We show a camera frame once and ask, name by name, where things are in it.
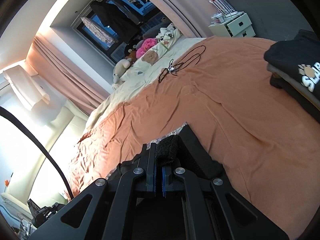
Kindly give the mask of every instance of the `black coat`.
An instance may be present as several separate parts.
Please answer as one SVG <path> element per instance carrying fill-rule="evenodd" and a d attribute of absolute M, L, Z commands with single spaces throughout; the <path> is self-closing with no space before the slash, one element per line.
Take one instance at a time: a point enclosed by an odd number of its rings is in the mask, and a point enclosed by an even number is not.
<path fill-rule="evenodd" d="M 103 26 L 110 26 L 119 35 L 120 40 L 127 44 L 135 35 L 141 32 L 141 29 L 114 4 L 93 1 L 90 7 Z"/>

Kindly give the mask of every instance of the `sunlight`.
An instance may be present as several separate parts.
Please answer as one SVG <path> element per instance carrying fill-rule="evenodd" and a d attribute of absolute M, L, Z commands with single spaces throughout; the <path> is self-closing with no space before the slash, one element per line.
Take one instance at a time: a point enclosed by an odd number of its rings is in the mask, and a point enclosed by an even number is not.
<path fill-rule="evenodd" d="M 16 62 L 16 63 L 13 63 L 13 64 L 11 64 L 11 65 L 9 65 L 9 66 L 7 66 L 7 67 L 4 67 L 4 68 L 0 69 L 0 74 L 1 74 L 4 70 L 7 70 L 7 69 L 9 69 L 9 68 L 15 67 L 15 66 L 17 66 L 17 65 L 20 65 L 20 66 L 24 65 L 24 62 L 25 62 L 25 59 L 20 60 L 20 61 L 18 61 L 18 62 Z"/>
<path fill-rule="evenodd" d="M 53 20 L 56 18 L 58 13 L 61 11 L 61 9 L 64 7 L 64 5 L 68 1 L 69 0 L 57 0 L 54 3 L 54 5 L 49 10 L 48 14 L 45 16 L 44 20 L 42 21 L 42 23 L 38 29 L 38 32 L 40 32 L 40 33 L 45 32 L 50 27 Z"/>

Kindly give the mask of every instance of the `gray wall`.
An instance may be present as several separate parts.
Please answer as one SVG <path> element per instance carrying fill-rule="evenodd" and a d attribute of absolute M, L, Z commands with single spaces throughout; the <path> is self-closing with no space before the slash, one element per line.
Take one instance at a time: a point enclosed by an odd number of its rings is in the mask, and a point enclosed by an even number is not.
<path fill-rule="evenodd" d="M 245 11 L 257 37 L 274 41 L 291 40 L 299 29 L 312 30 L 290 0 L 227 0 L 236 10 Z"/>
<path fill-rule="evenodd" d="M 39 26 L 56 0 L 28 0 L 0 38 L 0 69 L 26 58 Z"/>
<path fill-rule="evenodd" d="M 103 57 L 93 46 L 80 37 L 71 27 L 52 28 L 94 71 L 109 84 L 113 83 L 114 63 Z"/>

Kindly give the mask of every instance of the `stuffed animal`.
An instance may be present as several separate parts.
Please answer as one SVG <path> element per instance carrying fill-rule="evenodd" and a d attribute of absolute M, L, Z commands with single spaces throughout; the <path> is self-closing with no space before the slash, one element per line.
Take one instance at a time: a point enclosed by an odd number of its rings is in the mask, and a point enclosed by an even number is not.
<path fill-rule="evenodd" d="M 157 43 L 158 41 L 155 38 L 146 39 L 142 46 L 137 50 L 137 58 L 141 58 L 149 49 L 151 49 Z"/>
<path fill-rule="evenodd" d="M 130 67 L 132 59 L 121 59 L 115 66 L 113 70 L 113 83 L 117 84 L 120 81 L 122 75 L 127 71 Z"/>
<path fill-rule="evenodd" d="M 136 50 L 131 50 L 129 52 L 129 55 L 125 57 L 125 59 L 129 60 L 131 59 L 130 63 L 131 65 L 137 61 L 137 51 Z"/>
<path fill-rule="evenodd" d="M 170 23 L 168 27 L 166 28 L 160 28 L 158 35 L 156 36 L 156 39 L 158 39 L 159 42 L 163 43 L 163 41 L 167 41 L 173 38 L 173 31 L 176 29 L 176 27 L 173 25 L 173 23 Z"/>

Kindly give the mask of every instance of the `white drawer unit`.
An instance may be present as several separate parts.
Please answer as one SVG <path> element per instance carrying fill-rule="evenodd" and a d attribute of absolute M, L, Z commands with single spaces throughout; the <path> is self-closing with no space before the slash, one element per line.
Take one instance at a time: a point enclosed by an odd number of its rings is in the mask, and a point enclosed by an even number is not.
<path fill-rule="evenodd" d="M 209 26 L 212 34 L 219 37 L 253 37 L 255 32 L 251 26 L 249 16 L 244 13 L 241 16 L 235 17 L 231 20 L 219 24 L 212 24 Z"/>

